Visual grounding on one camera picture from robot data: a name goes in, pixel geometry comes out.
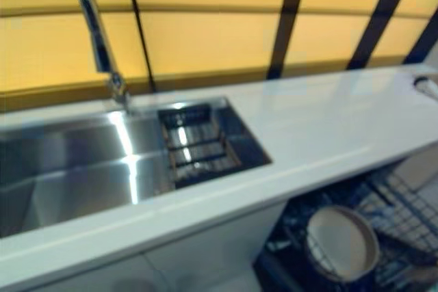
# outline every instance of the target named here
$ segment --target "open dishwasher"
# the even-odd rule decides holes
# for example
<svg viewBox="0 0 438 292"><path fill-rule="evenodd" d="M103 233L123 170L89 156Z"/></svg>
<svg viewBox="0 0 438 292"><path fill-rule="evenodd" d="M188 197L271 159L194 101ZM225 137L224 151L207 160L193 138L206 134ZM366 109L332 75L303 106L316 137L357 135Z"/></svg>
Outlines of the open dishwasher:
<svg viewBox="0 0 438 292"><path fill-rule="evenodd" d="M254 265L263 290L438 291L438 210L400 174L401 163L292 198ZM379 252L361 279L343 280L310 236L309 222L324 207L354 211L372 227Z"/></svg>

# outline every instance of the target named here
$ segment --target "cabinet door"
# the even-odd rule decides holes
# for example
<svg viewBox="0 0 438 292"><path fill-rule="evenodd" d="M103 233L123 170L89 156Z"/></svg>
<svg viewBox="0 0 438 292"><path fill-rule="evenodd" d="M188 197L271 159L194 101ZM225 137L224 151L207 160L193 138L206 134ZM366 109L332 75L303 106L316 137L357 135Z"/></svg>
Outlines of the cabinet door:
<svg viewBox="0 0 438 292"><path fill-rule="evenodd" d="M285 204L239 217L146 253L173 291L206 291L252 265Z"/></svg>
<svg viewBox="0 0 438 292"><path fill-rule="evenodd" d="M160 274L139 255L31 291L161 292L168 289Z"/></svg>

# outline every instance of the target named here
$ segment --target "wire rack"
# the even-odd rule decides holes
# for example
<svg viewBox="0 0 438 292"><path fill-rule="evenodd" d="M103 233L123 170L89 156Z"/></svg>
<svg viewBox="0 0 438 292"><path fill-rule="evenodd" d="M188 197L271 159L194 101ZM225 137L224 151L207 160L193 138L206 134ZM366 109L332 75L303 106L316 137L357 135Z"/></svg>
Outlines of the wire rack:
<svg viewBox="0 0 438 292"><path fill-rule="evenodd" d="M159 112L176 187L239 170L242 165L208 104Z"/></svg>
<svg viewBox="0 0 438 292"><path fill-rule="evenodd" d="M305 291L425 291L434 279L438 280L438 211L396 174L397 165L290 200L268 240L266 252L279 259ZM358 211L369 220L378 237L381 255L376 269L354 283L342 281L307 232L310 217L331 205ZM315 270L322 263L325 276L332 278L330 284ZM422 278L419 272L427 277Z"/></svg>

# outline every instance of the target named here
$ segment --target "stainless steel sink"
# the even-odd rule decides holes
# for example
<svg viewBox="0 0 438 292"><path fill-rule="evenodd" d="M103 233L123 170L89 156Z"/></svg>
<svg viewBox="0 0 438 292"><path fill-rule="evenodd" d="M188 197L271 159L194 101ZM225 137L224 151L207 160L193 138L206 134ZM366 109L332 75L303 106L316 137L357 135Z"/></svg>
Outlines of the stainless steel sink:
<svg viewBox="0 0 438 292"><path fill-rule="evenodd" d="M270 163L228 101L0 133L0 237Z"/></svg>

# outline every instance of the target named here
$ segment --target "faucet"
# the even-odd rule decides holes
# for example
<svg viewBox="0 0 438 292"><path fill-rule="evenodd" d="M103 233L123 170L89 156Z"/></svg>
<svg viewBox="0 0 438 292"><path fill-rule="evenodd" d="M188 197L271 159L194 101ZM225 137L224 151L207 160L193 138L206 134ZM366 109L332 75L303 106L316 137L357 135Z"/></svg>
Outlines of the faucet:
<svg viewBox="0 0 438 292"><path fill-rule="evenodd" d="M122 75L119 73L116 61L111 51L108 38L103 27L101 15L97 8L96 0L79 0L83 15L90 30L91 43L94 53L94 60L98 72L105 72L110 75L107 82L112 98L123 106L127 113L129 111L129 93Z"/></svg>

